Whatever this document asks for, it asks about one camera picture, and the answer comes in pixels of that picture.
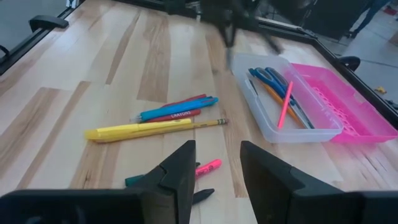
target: blue scissors handle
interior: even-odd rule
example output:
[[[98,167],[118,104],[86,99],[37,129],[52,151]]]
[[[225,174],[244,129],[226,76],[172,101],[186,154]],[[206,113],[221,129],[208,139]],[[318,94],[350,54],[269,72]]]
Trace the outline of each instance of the blue scissors handle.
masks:
[[[287,91],[287,86],[289,85],[289,83],[287,82],[287,80],[285,79],[285,77],[283,77],[279,72],[277,72],[275,69],[267,67],[266,69],[264,69],[270,76],[274,77],[274,79],[276,80],[276,82],[284,89],[284,92],[286,93]],[[294,104],[296,103],[296,100],[293,98],[293,96],[290,96],[290,104],[292,106],[294,106]]]
[[[249,72],[252,76],[257,77],[266,85],[269,85],[282,98],[285,98],[285,90],[277,83],[272,75],[269,75],[263,68],[250,68]]]

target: pink highlighter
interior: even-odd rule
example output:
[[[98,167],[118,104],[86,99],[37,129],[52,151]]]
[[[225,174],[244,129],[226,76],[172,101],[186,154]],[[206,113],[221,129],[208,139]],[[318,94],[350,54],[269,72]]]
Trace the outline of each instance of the pink highlighter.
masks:
[[[195,171],[195,178],[199,178],[203,175],[210,173],[211,171],[219,168],[222,165],[221,159],[215,159],[208,164],[198,167]]]
[[[289,85],[287,86],[284,105],[282,107],[282,112],[280,113],[280,116],[279,116],[278,128],[282,128],[284,126],[286,111],[287,111],[287,107],[289,106],[290,95],[292,94],[292,89],[293,89],[293,82],[290,82]]]

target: pink pencil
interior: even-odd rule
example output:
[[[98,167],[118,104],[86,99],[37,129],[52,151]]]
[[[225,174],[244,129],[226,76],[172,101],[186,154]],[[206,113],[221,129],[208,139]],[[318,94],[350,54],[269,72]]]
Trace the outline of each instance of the pink pencil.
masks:
[[[280,117],[279,117],[279,121],[278,121],[278,128],[282,128],[284,126],[286,111],[287,111],[287,107],[289,106],[290,95],[292,94],[292,89],[293,89],[293,82],[289,82],[289,85],[287,86],[284,105],[282,107],[282,112],[280,113]]]

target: wooden table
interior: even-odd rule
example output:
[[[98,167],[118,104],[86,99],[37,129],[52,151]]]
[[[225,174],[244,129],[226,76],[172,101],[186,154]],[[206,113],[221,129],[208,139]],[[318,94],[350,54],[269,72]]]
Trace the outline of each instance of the wooden table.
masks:
[[[225,70],[217,31],[195,20],[107,0],[87,0],[20,59],[0,82],[0,195],[14,189],[123,188],[189,139],[197,161],[223,166],[196,183],[214,195],[193,207],[192,223],[255,223],[239,147],[252,141],[343,190],[398,189],[397,141],[382,144],[270,144],[261,135],[233,75]],[[279,40],[293,63],[333,67],[311,46]],[[237,52],[266,55],[239,31]],[[206,93],[220,102],[195,121],[226,126],[112,144],[83,130],[127,124],[130,115]]]

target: person's leg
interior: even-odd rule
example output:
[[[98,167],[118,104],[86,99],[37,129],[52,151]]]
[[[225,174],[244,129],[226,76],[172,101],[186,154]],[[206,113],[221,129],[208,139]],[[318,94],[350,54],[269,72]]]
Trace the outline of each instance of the person's leg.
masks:
[[[370,23],[370,21],[373,19],[374,15],[383,7],[385,6],[390,0],[376,0],[372,6],[370,7],[368,13],[366,14],[365,19],[362,21],[362,23],[354,30],[352,38],[355,38],[356,35],[366,27]]]
[[[366,10],[370,9],[370,7],[372,6],[373,3],[374,3],[374,0],[369,0],[368,3],[366,4],[365,8],[363,8],[362,13],[364,13]]]

